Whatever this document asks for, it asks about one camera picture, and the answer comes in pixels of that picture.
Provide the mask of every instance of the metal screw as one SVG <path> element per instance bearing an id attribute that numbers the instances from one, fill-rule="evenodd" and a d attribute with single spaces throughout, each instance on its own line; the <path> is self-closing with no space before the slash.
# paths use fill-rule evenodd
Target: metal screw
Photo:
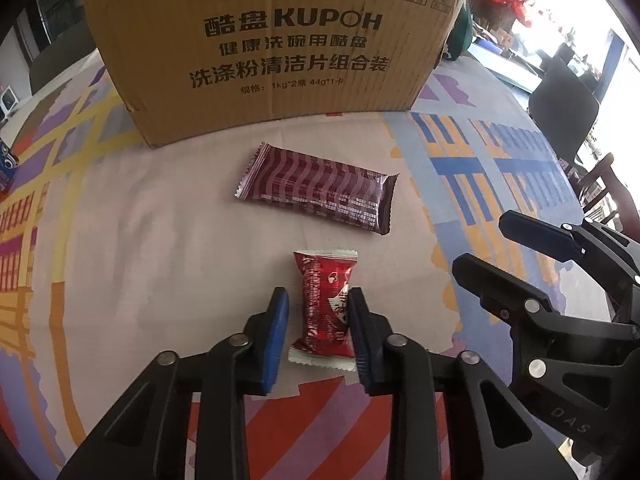
<path id="1" fill-rule="evenodd" d="M 480 362 L 480 356 L 471 350 L 465 350 L 460 354 L 462 359 L 468 365 L 477 365 Z"/>
<path id="2" fill-rule="evenodd" d="M 249 338 L 244 334 L 233 334 L 229 338 L 229 344 L 231 346 L 244 346 L 249 344 Z"/>
<path id="3" fill-rule="evenodd" d="M 540 304 L 533 298 L 529 298 L 524 302 L 524 309 L 530 314 L 535 314 L 540 310 Z"/>
<path id="4" fill-rule="evenodd" d="M 546 365 L 542 359 L 533 359 L 529 363 L 529 375 L 534 379 L 539 379 L 546 374 Z"/>
<path id="5" fill-rule="evenodd" d="M 168 366 L 174 364 L 177 359 L 178 356 L 175 352 L 167 350 L 165 352 L 160 352 L 160 354 L 158 354 L 158 357 L 156 358 L 156 361 L 158 361 L 158 364 L 161 366 Z"/>
<path id="6" fill-rule="evenodd" d="M 392 334 L 386 338 L 386 342 L 388 342 L 391 346 L 401 347 L 406 345 L 406 338 L 402 334 Z"/>

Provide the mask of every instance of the cardboard box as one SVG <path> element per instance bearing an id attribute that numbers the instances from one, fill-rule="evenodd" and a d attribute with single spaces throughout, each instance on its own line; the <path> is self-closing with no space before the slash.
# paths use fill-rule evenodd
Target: cardboard box
<path id="1" fill-rule="evenodd" d="M 325 112 L 403 110 L 463 0 L 84 0 L 150 146 Z"/>

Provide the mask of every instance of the cluttered table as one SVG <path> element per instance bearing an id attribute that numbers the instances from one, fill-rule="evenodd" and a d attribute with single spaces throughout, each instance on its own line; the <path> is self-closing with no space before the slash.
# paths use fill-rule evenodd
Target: cluttered table
<path id="1" fill-rule="evenodd" d="M 0 203 L 0 424 L 42 480 L 158 352 L 207 351 L 275 286 L 290 296 L 286 346 L 298 338 L 297 250 L 358 251 L 350 284 L 372 312 L 431 351 L 477 351 L 507 383 L 508 327 L 452 280 L 459 254 L 527 280 L 561 312 L 609 319 L 581 269 L 500 234 L 509 209 L 553 224 L 582 212 L 545 137 L 472 58 L 442 62 L 410 112 L 271 121 L 158 150 L 99 58 L 37 99 L 14 118 L 20 166 Z M 262 142 L 398 174 L 390 233 L 238 200 Z M 245 407 L 252 479 L 384 478 L 390 401 L 366 396 L 355 372 L 283 358 L 270 398 Z M 198 397 L 191 415 L 187 478 Z M 446 476 L 446 431 L 440 441 Z"/>

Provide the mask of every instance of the snack package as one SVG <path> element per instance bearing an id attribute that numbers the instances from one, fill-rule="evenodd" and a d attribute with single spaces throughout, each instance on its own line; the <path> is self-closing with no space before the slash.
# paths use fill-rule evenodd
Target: snack package
<path id="1" fill-rule="evenodd" d="M 355 370 L 347 327 L 347 292 L 358 253 L 351 250 L 297 251 L 303 275 L 303 335 L 289 349 L 289 361 Z"/>
<path id="2" fill-rule="evenodd" d="M 364 170 L 262 143 L 242 177 L 236 196 L 389 232 L 397 175 Z"/>

